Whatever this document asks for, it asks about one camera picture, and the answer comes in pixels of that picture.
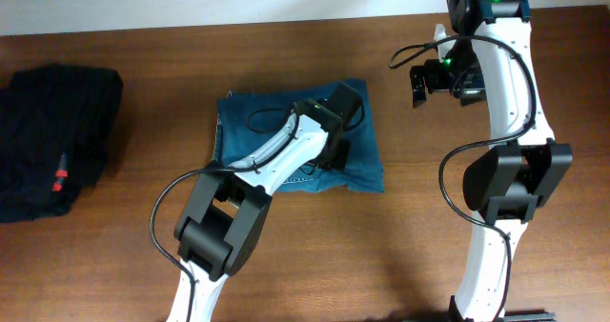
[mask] table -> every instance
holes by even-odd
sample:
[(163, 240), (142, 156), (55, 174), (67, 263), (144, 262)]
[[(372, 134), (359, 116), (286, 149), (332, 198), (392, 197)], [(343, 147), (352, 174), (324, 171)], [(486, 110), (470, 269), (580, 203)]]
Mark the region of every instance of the table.
[[(607, 7), (534, 10), (532, 20), (540, 98), (574, 163), (520, 242), (507, 308), (601, 321), (610, 314), (610, 15)], [(15, 70), (60, 62), (116, 69), (125, 89), (112, 158), (94, 190), (66, 216), (0, 226), (0, 319), (164, 320), (179, 273), (151, 243), (150, 212), (165, 185), (211, 159), (215, 100), (348, 77), (368, 81), (385, 193), (277, 194), (214, 320), (446, 310), (471, 227), (443, 201), (437, 167), (453, 147), (489, 136), (487, 107), (461, 108), (440, 93), (413, 110), (408, 68), (387, 68), (396, 49), (430, 40), (436, 23), (449, 25), (448, 15), (1, 37), (3, 83)], [(483, 153), (450, 163), (458, 202), (465, 167)], [(192, 186), (176, 188), (157, 217), (173, 252), (173, 224)]]

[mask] wood grain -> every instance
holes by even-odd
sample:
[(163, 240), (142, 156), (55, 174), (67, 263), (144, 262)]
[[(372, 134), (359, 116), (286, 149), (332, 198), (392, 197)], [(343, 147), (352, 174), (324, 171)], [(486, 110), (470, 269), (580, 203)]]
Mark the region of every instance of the wood grain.
[[(534, 11), (540, 97), (575, 160), (521, 241), (509, 311), (546, 309), (563, 321), (610, 314), (609, 22), (606, 7)], [(0, 319), (164, 320), (178, 271), (154, 249), (148, 219), (166, 184), (211, 158), (215, 100), (228, 90), (347, 77), (368, 82), (386, 192), (277, 194), (214, 320), (358, 321), (446, 310), (470, 226), (442, 200), (437, 166), (452, 147), (488, 136), (489, 119), (484, 104), (461, 109), (443, 94), (413, 110), (408, 69), (387, 69), (394, 50), (428, 40), (435, 23), (447, 24), (447, 15), (0, 38), (4, 83), (49, 62), (117, 69), (125, 82), (112, 161), (94, 190), (66, 216), (0, 226)], [(481, 153), (449, 165), (457, 201), (464, 168)], [(192, 184), (176, 188), (157, 219), (171, 250)]]

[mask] wooden surface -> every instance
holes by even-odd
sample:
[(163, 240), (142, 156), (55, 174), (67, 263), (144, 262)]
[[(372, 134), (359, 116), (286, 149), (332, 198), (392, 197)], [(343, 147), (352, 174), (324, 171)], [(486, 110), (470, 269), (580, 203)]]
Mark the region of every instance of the wooden surface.
[[(150, 212), (172, 179), (211, 158), (216, 98), (347, 77), (368, 81), (386, 192), (277, 194), (214, 320), (357, 321), (446, 310), (471, 227), (444, 203), (437, 167), (451, 148), (488, 136), (488, 112), (444, 94), (413, 110), (408, 69), (387, 68), (392, 52), (429, 40), (441, 22), (447, 15), (0, 38), (4, 83), (49, 62), (117, 69), (125, 82), (112, 161), (95, 189), (66, 216), (0, 226), (0, 319), (164, 320), (178, 270), (150, 241)], [(606, 7), (534, 11), (540, 98), (575, 160), (520, 242), (509, 311), (543, 308), (562, 321), (610, 315), (609, 26)], [(457, 201), (465, 166), (482, 153), (449, 165)], [(192, 185), (176, 188), (157, 218), (172, 252)]]

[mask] black cloth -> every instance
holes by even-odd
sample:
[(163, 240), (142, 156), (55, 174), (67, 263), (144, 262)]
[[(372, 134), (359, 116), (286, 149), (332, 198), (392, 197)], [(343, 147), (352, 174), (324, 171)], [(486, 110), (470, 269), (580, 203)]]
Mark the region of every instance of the black cloth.
[[(14, 74), (0, 91), (0, 222), (65, 214), (97, 182), (122, 90), (115, 70), (50, 65)], [(62, 155), (68, 176), (54, 191)]]

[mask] fabric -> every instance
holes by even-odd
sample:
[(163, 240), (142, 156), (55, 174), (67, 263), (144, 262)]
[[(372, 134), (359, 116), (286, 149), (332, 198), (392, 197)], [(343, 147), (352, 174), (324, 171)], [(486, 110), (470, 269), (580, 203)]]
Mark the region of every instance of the fabric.
[[(383, 192), (383, 167), (379, 161), (373, 111), (369, 102), (366, 82), (358, 79), (348, 79), (344, 84), (356, 89), (364, 103), (365, 118), (352, 131), (346, 131), (343, 137), (352, 143), (344, 171), (316, 170), (313, 175), (296, 171), (278, 191), (326, 191), (336, 186), (347, 186), (351, 191)], [(271, 94), (235, 93), (219, 99), (218, 123), (213, 159), (228, 166), (233, 161), (256, 151), (274, 134), (254, 133), (246, 127), (246, 118), (254, 111), (264, 108), (285, 108), (292, 106), (294, 101), (313, 98), (320, 100), (329, 98), (339, 83), (324, 85), (317, 88), (278, 92)], [(268, 130), (281, 122), (284, 113), (264, 112), (252, 118), (253, 127)], [(353, 123), (360, 118), (360, 112), (353, 118)], [(304, 167), (305, 172), (312, 168)]]
[(0, 222), (68, 212), (94, 185), (123, 83), (115, 70), (50, 65), (0, 91)]

